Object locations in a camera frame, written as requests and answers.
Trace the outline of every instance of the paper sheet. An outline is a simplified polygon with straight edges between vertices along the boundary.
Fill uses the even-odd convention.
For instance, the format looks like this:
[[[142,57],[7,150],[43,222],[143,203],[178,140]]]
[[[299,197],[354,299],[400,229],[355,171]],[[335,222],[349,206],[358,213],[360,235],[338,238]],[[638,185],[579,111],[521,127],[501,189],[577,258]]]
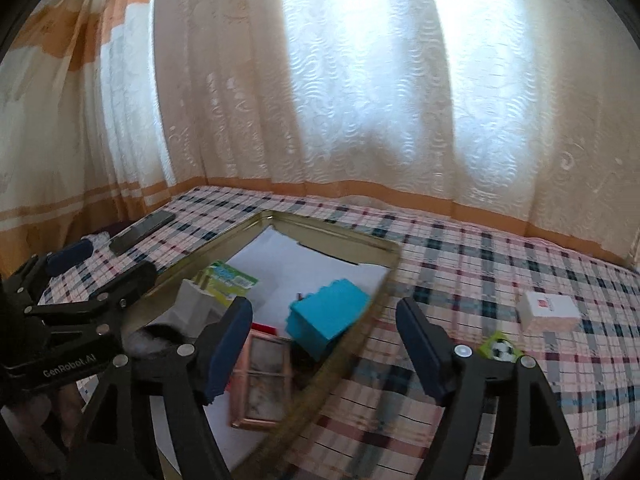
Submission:
[[[334,280],[346,278],[372,296],[388,272],[386,267],[350,264],[302,247],[271,227],[227,263],[259,280],[247,294],[254,308],[254,321],[276,327],[282,336],[287,336],[285,328],[289,305],[296,300],[298,293],[317,292]],[[237,430],[228,425],[228,393],[217,397],[212,404],[205,406],[204,411],[229,469],[248,456],[267,435],[261,431]],[[161,397],[152,398],[151,413],[156,443],[178,469]]]

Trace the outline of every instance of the soccer ball sticker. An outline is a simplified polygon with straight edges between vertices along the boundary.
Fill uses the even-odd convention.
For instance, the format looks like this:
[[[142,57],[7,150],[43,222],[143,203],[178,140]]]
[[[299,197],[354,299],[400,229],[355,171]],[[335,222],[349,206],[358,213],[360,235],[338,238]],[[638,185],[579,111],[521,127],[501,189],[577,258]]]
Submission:
[[[496,361],[510,363],[514,363],[518,359],[513,344],[507,339],[496,339],[491,343],[491,357]]]

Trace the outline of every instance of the tray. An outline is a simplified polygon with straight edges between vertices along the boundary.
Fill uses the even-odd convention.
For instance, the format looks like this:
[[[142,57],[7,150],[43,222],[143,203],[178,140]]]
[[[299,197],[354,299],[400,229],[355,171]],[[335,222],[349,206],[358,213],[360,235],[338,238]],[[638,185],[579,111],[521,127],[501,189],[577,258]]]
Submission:
[[[353,367],[353,357],[362,350],[387,297],[386,284],[392,279],[400,260],[398,244],[329,224],[316,218],[292,213],[261,211],[219,234],[210,242],[163,272],[156,286],[134,304],[125,316],[123,335],[137,330],[160,316],[175,301],[183,279],[216,260],[227,261],[248,245],[268,226],[296,240],[300,245],[352,264],[377,264],[389,270],[380,288],[372,296],[365,313],[340,340],[311,383],[299,394],[289,413],[233,471],[239,480],[255,480],[277,464],[294,439],[311,423],[326,398]]]

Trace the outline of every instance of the plaid tablecloth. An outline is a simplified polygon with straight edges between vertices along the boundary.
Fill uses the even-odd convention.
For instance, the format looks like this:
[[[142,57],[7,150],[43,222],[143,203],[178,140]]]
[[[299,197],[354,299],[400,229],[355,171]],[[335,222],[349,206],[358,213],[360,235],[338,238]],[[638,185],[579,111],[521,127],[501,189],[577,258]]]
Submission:
[[[402,247],[391,298],[351,377],[283,458],[281,479],[414,477],[442,409],[422,392],[396,332],[394,309],[403,296],[413,296],[457,342],[476,348],[502,330],[533,355],[558,397],[586,479],[607,475],[640,424],[640,279],[628,270],[542,240],[312,198],[201,187],[166,209],[177,213],[175,222],[119,258],[108,248],[96,251],[52,282],[44,301],[83,300],[143,259],[164,270],[262,209],[324,219]],[[571,295],[582,325],[523,336],[514,305],[524,290]],[[488,402],[469,479],[482,476],[494,411]]]

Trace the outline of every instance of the sheer curtain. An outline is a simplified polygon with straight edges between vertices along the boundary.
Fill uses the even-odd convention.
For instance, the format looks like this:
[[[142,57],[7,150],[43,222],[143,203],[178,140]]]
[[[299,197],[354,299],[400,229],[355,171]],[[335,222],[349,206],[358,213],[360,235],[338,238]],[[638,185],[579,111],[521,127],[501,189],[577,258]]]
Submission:
[[[169,198],[153,8],[153,0],[42,0],[2,60],[3,274]]]
[[[179,180],[382,201],[631,258],[640,51],[606,0],[158,6]]]

